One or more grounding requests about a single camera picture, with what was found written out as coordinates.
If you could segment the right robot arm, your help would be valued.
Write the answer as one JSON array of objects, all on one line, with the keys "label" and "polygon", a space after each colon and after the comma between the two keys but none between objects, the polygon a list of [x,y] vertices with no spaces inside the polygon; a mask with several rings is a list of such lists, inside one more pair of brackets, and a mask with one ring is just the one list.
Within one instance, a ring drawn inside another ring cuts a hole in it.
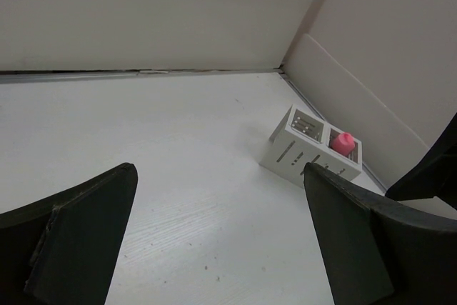
[{"label": "right robot arm", "polygon": [[426,155],[387,192],[395,201],[431,199],[438,197],[456,208],[456,117]]}]

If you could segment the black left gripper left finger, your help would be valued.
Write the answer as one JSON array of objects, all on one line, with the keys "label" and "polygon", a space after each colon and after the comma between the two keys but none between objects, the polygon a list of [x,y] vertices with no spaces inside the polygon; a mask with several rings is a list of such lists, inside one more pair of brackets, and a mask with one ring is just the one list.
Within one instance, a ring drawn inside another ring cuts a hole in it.
[{"label": "black left gripper left finger", "polygon": [[2,304],[104,304],[138,184],[130,163],[1,214]]}]

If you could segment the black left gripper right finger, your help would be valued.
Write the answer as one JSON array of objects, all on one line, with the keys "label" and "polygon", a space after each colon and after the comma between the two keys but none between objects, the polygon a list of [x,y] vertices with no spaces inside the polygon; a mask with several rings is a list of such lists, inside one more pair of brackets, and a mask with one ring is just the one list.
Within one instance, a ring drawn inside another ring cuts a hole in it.
[{"label": "black left gripper right finger", "polygon": [[315,163],[304,189],[335,304],[455,304],[456,220],[357,186]]}]

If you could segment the pink capped small bottle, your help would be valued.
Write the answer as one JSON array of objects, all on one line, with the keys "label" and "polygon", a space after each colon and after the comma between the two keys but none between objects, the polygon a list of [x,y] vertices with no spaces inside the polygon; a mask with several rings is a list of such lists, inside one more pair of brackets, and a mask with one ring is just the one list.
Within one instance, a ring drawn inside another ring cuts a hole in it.
[{"label": "pink capped small bottle", "polygon": [[331,141],[330,147],[343,156],[349,156],[356,148],[356,142],[350,133],[342,132]]}]

